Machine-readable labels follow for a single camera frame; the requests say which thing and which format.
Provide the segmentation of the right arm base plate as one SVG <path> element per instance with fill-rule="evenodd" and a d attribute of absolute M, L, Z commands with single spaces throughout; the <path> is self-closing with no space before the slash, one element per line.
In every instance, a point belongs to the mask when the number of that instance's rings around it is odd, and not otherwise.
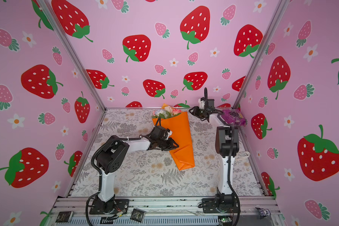
<path fill-rule="evenodd" d="M 238 200 L 234 198 L 229 199 L 215 199 L 203 198 L 202 202 L 198 205 L 204 213 L 241 213 Z"/>

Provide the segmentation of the white rose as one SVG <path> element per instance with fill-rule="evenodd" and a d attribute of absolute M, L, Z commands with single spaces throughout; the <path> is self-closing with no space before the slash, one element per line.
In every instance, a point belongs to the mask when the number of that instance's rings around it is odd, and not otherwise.
<path fill-rule="evenodd" d="M 167 118 L 167 111 L 165 111 L 164 109 L 159 109 L 157 111 L 153 111 L 153 117 L 154 118 L 166 119 Z"/>

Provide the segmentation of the orange wrapping paper sheet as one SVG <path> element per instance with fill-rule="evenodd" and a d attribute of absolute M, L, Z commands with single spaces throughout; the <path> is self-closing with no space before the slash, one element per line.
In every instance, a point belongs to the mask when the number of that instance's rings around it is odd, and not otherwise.
<path fill-rule="evenodd" d="M 163 104 L 161 109 L 164 109 L 167 104 Z M 156 123 L 157 118 L 153 118 L 153 123 Z M 173 116 L 167 112 L 167 118 L 160 120 L 161 126 L 172 131 L 171 138 L 179 145 L 179 148 L 171 150 L 170 154 L 179 170 L 186 170 L 195 167 L 193 142 L 191 138 L 190 125 L 187 111 L 182 111 L 180 114 Z"/>

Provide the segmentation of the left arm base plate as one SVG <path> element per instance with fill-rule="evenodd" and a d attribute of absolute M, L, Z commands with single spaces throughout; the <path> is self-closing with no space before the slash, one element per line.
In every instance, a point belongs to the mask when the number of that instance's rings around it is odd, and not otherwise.
<path fill-rule="evenodd" d="M 111 199 L 107 202 L 104 202 L 98 198 L 93 201 L 89 213 L 91 215 L 115 215 L 118 213 L 127 214 L 129 202 L 129 199 Z"/>

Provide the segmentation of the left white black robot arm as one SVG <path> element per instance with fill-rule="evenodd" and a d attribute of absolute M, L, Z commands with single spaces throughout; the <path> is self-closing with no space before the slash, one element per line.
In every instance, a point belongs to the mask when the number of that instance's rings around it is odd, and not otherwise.
<path fill-rule="evenodd" d="M 171 138 L 172 131 L 162 126 L 154 126 L 147 135 L 137 138 L 111 136 L 92 156 L 91 166 L 99 173 L 98 192 L 90 196 L 92 214 L 110 213 L 115 209 L 115 172 L 121 167 L 126 155 L 136 151 L 171 151 L 179 144 Z"/>

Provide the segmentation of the light pink fake rose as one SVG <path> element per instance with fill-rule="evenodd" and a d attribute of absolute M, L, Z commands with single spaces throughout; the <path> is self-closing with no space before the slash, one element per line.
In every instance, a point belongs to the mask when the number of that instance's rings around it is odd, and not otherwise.
<path fill-rule="evenodd" d="M 167 112 L 169 112 L 169 113 L 173 113 L 173 108 L 171 107 L 171 106 L 166 106 L 165 108 L 164 108 L 164 110 L 165 111 L 167 111 Z"/>

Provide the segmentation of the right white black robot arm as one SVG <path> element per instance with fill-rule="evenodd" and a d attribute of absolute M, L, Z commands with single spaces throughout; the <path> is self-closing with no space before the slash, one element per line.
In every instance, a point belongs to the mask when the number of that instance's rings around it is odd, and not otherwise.
<path fill-rule="evenodd" d="M 236 117 L 231 109 L 218 110 L 214 107 L 214 99 L 202 97 L 199 106 L 195 106 L 189 112 L 206 120 L 216 127 L 215 150 L 221 156 L 219 184 L 214 198 L 203 199 L 199 208 L 205 213 L 227 213 L 240 210 L 240 201 L 233 184 L 233 165 L 240 149 L 239 130 L 236 125 Z"/>

